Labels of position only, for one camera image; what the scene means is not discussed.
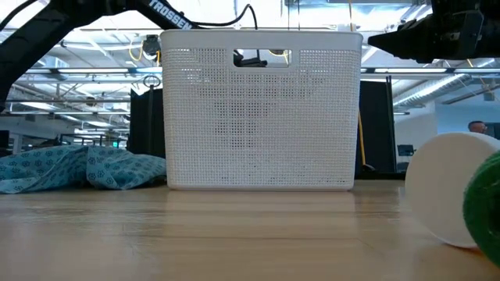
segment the fluorescent light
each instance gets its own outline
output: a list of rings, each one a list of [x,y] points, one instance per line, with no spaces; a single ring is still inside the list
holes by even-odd
[[[104,129],[104,128],[96,128],[96,129],[86,129],[86,130],[80,130],[80,129],[75,129],[75,133],[102,133],[104,132],[109,132],[109,131],[115,131],[115,132],[127,132],[130,129],[124,129],[124,128],[118,128],[118,129]]]
[[[74,118],[74,117],[72,117],[72,116],[65,116],[65,115],[61,115],[61,117],[63,117],[64,119],[68,119],[68,120],[70,120],[70,121],[74,121],[74,122],[81,122],[81,120],[80,120],[80,119],[76,119],[76,118]]]
[[[42,102],[21,102],[21,105],[26,105],[26,106],[30,106],[32,108],[38,108],[38,109],[43,109],[43,110],[57,109],[55,106],[47,105],[46,103],[42,103]]]
[[[136,71],[139,73],[161,73],[162,68],[161,67],[143,67],[143,68],[136,69]]]
[[[7,112],[13,115],[49,115],[50,112]]]
[[[494,61],[495,61],[495,59],[489,59],[489,60],[487,60],[486,62],[483,62],[483,63],[481,63],[481,64],[477,65],[476,67],[483,67],[483,66],[487,66],[487,65],[489,65],[490,63],[493,63]]]
[[[97,112],[99,115],[128,115],[130,112]]]
[[[105,122],[99,122],[99,121],[88,121],[87,123],[93,125],[93,126],[101,126],[101,127],[110,127],[113,126],[111,124],[105,123]]]
[[[444,73],[446,69],[442,68],[393,68],[393,69],[375,69],[375,73]]]
[[[455,73],[500,73],[500,69],[474,67],[466,69],[455,69]]]
[[[362,78],[361,81],[366,81],[366,82],[384,82],[386,83],[387,81],[384,78]]]
[[[50,69],[29,69],[26,74],[44,74],[51,73]]]
[[[92,115],[93,112],[54,112],[54,114],[60,115]]]
[[[84,138],[101,138],[102,135],[100,134],[93,134],[93,135],[78,135],[78,137],[84,137]]]
[[[60,73],[128,73],[128,69],[58,69]]]

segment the white plastic basket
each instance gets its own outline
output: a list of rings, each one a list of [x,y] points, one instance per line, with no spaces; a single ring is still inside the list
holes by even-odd
[[[169,187],[352,188],[360,34],[168,30],[161,40]],[[291,64],[238,68],[235,49],[291,50]]]

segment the wooden table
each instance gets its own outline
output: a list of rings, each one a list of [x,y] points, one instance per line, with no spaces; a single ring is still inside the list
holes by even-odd
[[[0,280],[500,280],[419,225],[402,186],[3,195]]]

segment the ceiling light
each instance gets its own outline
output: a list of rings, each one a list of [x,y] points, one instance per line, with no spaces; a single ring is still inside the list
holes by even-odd
[[[99,115],[127,115],[130,112],[97,112]]]
[[[467,69],[455,69],[455,73],[500,73],[500,69],[489,69],[489,68],[467,68]]]
[[[100,126],[100,127],[111,127],[113,125],[105,123],[105,122],[99,122],[99,121],[88,121],[87,123],[93,125],[93,126]]]
[[[61,117],[63,117],[64,119],[68,119],[68,120],[70,120],[70,121],[74,121],[74,122],[81,122],[81,120],[80,120],[80,119],[76,119],[76,118],[74,118],[74,117],[72,117],[72,116],[65,116],[65,115],[61,115]]]
[[[81,137],[81,138],[101,138],[101,135],[97,135],[97,134],[94,134],[94,135],[81,135],[81,134],[79,134],[77,137]]]
[[[128,73],[128,69],[59,69],[60,73]]]
[[[29,69],[26,74],[46,74],[51,73],[50,69]]]
[[[483,62],[483,63],[480,63],[479,65],[477,65],[476,67],[483,67],[483,66],[487,66],[489,65],[490,63],[493,63],[495,61],[495,59],[489,59],[487,60],[486,62]]]
[[[54,114],[60,115],[92,115],[93,112],[54,112]]]
[[[13,115],[49,115],[50,112],[28,112],[28,111],[25,111],[25,112],[7,112],[9,114],[13,114]]]
[[[162,68],[161,67],[143,67],[143,68],[138,68],[135,71],[139,73],[161,73]]]
[[[30,106],[32,108],[38,108],[43,110],[54,110],[57,109],[55,106],[48,105],[42,102],[21,102],[21,105]]]
[[[375,73],[444,73],[443,68],[393,68],[393,69],[375,69]]]

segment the white roll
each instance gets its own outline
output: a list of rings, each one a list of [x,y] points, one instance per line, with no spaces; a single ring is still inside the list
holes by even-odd
[[[425,143],[406,173],[406,197],[415,217],[439,240],[476,247],[463,220],[463,193],[477,168],[500,150],[479,133],[447,133]]]

